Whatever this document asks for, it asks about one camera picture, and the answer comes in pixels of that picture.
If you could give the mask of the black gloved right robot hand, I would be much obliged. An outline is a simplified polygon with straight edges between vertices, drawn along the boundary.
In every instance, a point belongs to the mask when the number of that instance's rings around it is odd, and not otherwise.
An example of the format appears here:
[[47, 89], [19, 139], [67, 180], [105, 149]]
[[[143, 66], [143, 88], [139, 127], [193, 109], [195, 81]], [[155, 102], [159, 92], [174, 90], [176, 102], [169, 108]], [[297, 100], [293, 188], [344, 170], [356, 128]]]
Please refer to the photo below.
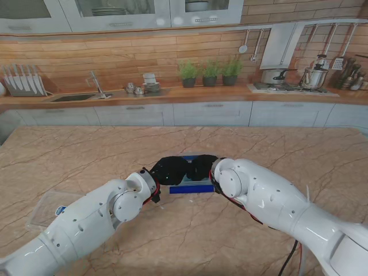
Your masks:
[[201, 181], [209, 176], [216, 155], [198, 155], [188, 165], [187, 177], [192, 181]]

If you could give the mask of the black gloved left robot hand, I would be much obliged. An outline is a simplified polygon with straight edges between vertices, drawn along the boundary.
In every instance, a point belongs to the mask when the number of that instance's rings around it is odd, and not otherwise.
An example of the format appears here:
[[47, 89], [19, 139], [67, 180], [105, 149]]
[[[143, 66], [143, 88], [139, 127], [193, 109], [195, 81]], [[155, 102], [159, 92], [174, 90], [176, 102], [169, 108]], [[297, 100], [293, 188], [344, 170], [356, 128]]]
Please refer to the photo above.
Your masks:
[[180, 156], [168, 156], [161, 158], [150, 169], [153, 178], [163, 186], [179, 185], [189, 171], [190, 164]]

